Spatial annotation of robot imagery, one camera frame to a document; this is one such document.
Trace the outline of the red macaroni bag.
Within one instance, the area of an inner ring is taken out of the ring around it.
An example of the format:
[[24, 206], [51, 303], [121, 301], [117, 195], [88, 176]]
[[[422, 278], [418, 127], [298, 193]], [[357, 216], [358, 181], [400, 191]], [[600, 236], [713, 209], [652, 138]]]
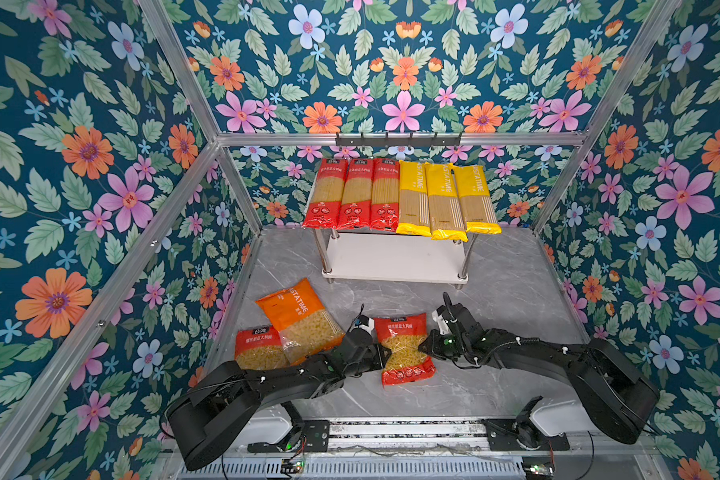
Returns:
[[234, 360], [248, 370], [267, 371], [288, 365], [279, 333], [272, 326], [238, 331]]

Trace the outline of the red fusilli bag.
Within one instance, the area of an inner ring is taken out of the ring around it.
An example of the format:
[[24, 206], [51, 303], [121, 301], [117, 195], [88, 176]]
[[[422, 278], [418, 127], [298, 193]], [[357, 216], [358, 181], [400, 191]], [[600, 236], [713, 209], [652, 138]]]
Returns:
[[376, 319], [375, 330], [380, 344], [391, 351], [382, 371], [383, 386], [413, 383], [435, 375], [431, 357], [419, 350], [428, 336], [425, 313]]

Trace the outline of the red spaghetti bag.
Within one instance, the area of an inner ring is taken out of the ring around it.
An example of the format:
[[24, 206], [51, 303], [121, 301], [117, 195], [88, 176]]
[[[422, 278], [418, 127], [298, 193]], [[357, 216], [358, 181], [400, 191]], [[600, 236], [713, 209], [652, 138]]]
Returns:
[[329, 158], [322, 161], [302, 223], [305, 228], [337, 226], [347, 170], [348, 161], [345, 159]]
[[375, 159], [371, 191], [370, 228], [395, 231], [399, 221], [400, 165], [394, 159]]
[[365, 228], [370, 224], [374, 161], [350, 162], [339, 209], [337, 229]]

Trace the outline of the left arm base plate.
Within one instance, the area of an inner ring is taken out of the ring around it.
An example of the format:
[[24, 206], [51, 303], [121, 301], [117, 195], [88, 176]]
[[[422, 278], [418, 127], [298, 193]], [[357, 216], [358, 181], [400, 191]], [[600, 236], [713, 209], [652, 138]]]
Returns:
[[327, 420], [298, 422], [275, 443], [249, 444], [248, 453], [324, 453], [328, 451], [331, 423]]

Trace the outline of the yellow spaghetti bag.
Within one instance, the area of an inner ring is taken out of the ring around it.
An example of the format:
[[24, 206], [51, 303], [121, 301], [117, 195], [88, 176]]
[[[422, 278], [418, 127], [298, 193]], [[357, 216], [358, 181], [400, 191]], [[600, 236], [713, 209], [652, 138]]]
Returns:
[[492, 203], [484, 169], [479, 165], [453, 166], [461, 213], [468, 233], [499, 235], [502, 228]]
[[397, 234], [431, 236], [426, 172], [422, 163], [399, 162]]
[[467, 242], [466, 226], [451, 167], [428, 163], [425, 165], [425, 174], [432, 239]]

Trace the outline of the orange macaroni bag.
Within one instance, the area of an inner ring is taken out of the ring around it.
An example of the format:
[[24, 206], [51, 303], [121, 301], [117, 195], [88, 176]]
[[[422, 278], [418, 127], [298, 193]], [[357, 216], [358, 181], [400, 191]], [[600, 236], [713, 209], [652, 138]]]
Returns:
[[344, 330], [333, 319], [306, 278], [256, 301], [278, 332], [290, 364], [338, 346]]

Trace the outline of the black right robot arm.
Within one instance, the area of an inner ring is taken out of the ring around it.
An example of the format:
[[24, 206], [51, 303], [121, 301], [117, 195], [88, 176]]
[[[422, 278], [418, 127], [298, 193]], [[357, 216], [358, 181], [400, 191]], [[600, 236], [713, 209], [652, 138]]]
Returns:
[[634, 444], [660, 399], [658, 388], [608, 341], [554, 343], [485, 328], [448, 294], [434, 312], [432, 329], [418, 350], [464, 369], [515, 369], [570, 385], [594, 426], [609, 438]]

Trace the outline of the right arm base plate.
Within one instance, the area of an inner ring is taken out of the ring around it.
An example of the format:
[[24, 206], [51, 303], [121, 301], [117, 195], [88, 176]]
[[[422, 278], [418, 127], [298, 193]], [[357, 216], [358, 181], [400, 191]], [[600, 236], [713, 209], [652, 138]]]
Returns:
[[518, 422], [515, 419], [481, 419], [486, 428], [486, 436], [491, 451], [541, 451], [551, 448], [554, 451], [569, 451], [570, 443], [565, 434], [547, 437], [530, 421]]

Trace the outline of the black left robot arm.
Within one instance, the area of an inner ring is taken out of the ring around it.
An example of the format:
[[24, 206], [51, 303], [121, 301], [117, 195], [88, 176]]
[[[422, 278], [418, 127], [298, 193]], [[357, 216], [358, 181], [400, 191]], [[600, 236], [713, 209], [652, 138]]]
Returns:
[[165, 410], [185, 467], [196, 471], [220, 458], [259, 410], [328, 395], [349, 378], [383, 370], [391, 355], [371, 333], [355, 329], [298, 365], [259, 371], [222, 363]]

